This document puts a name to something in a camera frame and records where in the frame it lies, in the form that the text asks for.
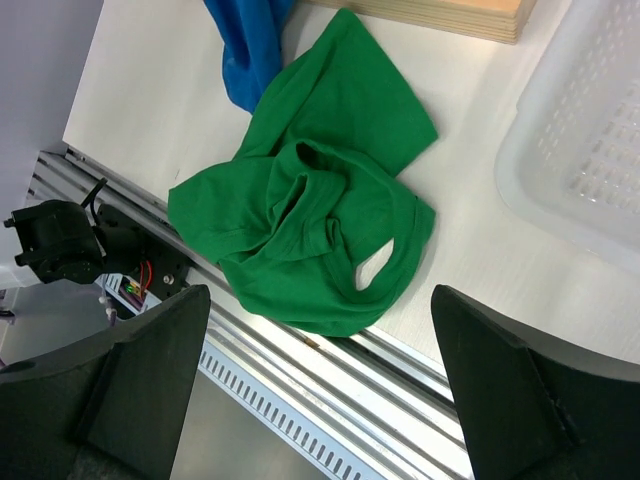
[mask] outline plastic laundry basket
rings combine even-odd
[[[517,107],[503,199],[640,273],[640,0],[574,0]]]

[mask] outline blue cloth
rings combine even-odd
[[[294,0],[204,0],[225,43],[222,78],[233,103],[253,113],[282,70],[280,34]]]

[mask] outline white table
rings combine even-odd
[[[363,18],[442,136],[399,177],[436,208],[438,228],[413,283],[377,327],[438,361],[429,304],[442,283],[640,363],[640,279],[520,220],[493,176],[516,102],[569,3],[538,0],[515,47]],[[287,61],[333,14],[295,10]],[[249,115],[222,85],[221,48],[201,0],[105,0],[64,140],[166,200],[170,187],[230,159],[246,131]],[[367,269],[383,262],[378,255]]]

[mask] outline green t-shirt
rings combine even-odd
[[[233,160],[171,190],[169,220],[248,311],[349,336],[418,268],[435,213],[394,177],[436,138],[389,58],[340,10],[273,80]],[[392,238],[391,258],[358,290],[356,267]]]

